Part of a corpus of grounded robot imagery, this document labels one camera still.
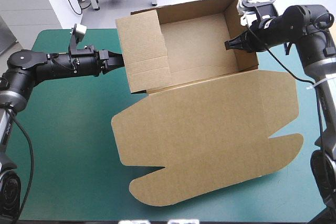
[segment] white cable tie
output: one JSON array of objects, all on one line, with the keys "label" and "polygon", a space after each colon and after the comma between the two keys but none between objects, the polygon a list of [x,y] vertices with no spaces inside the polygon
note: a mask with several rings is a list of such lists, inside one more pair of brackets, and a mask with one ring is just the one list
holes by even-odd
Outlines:
[{"label": "white cable tie", "polygon": [[309,87],[306,87],[307,90],[310,90],[310,89],[314,89],[316,86],[320,85],[321,83],[324,83],[326,81],[329,81],[329,80],[332,80],[332,79],[335,79],[336,76],[333,76],[333,77],[326,77],[322,80],[319,80],[318,82],[316,82],[314,85],[310,85]]}]

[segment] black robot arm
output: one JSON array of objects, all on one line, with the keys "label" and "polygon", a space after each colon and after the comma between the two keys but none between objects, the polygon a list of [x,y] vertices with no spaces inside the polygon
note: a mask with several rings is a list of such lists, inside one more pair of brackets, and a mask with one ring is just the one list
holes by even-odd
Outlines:
[{"label": "black robot arm", "polygon": [[69,51],[65,53],[21,50],[12,54],[8,70],[0,77],[0,224],[15,223],[20,214],[20,179],[6,148],[15,116],[25,109],[33,88],[45,80],[98,76],[124,66],[121,54],[96,50],[94,46],[77,49],[85,32],[85,26],[74,26]]},{"label": "black robot arm", "polygon": [[121,54],[96,50],[94,46],[77,49],[85,32],[85,26],[75,24],[68,52],[46,54],[21,50],[12,54],[0,82],[0,104],[9,104],[15,112],[20,112],[26,107],[33,88],[45,80],[98,76],[124,66]]},{"label": "black robot arm", "polygon": [[295,44],[305,74],[315,80],[313,87],[327,126],[316,141],[321,149],[311,157],[312,172],[327,208],[309,224],[336,223],[336,47],[329,32],[334,17],[322,5],[293,5],[278,16],[274,1],[240,0],[238,11],[244,14],[241,24],[247,30],[226,41],[225,47],[262,52],[284,44],[289,54]]}]

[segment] open cardboard box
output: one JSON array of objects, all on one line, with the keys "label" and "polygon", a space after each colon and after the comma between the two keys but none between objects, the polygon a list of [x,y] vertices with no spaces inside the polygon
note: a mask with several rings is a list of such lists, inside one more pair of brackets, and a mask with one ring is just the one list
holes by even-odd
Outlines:
[{"label": "open cardboard box", "polygon": [[299,134],[269,138],[298,115],[287,73],[224,48],[244,28],[238,0],[201,0],[117,20],[131,92],[146,98],[112,119],[121,162],[158,166],[131,194],[166,206],[273,173],[299,153]]}]

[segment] green table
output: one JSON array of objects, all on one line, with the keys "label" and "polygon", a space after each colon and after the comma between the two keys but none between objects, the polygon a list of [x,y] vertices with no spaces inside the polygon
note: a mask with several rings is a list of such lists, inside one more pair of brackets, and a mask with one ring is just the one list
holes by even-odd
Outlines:
[{"label": "green table", "polygon": [[[34,50],[67,51],[68,30],[47,30]],[[84,45],[121,52],[115,29],[88,30]],[[274,50],[283,55],[283,49]],[[260,68],[282,71],[266,54]],[[296,53],[281,57],[303,76]],[[169,207],[151,207],[128,191],[129,182],[153,171],[120,163],[110,121],[144,94],[130,94],[125,69],[105,76],[46,81],[37,86],[27,109],[18,119],[30,133],[36,173],[23,219],[120,220],[198,218],[204,221],[307,221],[323,204],[309,167],[313,141],[318,136],[313,92],[298,84],[300,116],[278,134],[300,132],[305,144],[299,156],[283,170],[262,178],[196,197]],[[26,187],[29,151],[18,128],[8,155],[17,163]]]}]

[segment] cardboard tab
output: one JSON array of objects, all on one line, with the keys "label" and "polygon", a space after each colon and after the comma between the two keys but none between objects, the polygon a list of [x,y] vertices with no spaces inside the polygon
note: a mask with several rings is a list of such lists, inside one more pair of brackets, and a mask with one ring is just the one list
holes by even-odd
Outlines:
[{"label": "cardboard tab", "polygon": [[165,167],[132,181],[132,195],[166,206],[288,165],[302,136],[269,136],[297,115],[295,80],[254,70],[150,94],[112,127],[123,164]]},{"label": "cardboard tab", "polygon": [[167,49],[155,10],[117,20],[131,92],[172,82]]}]

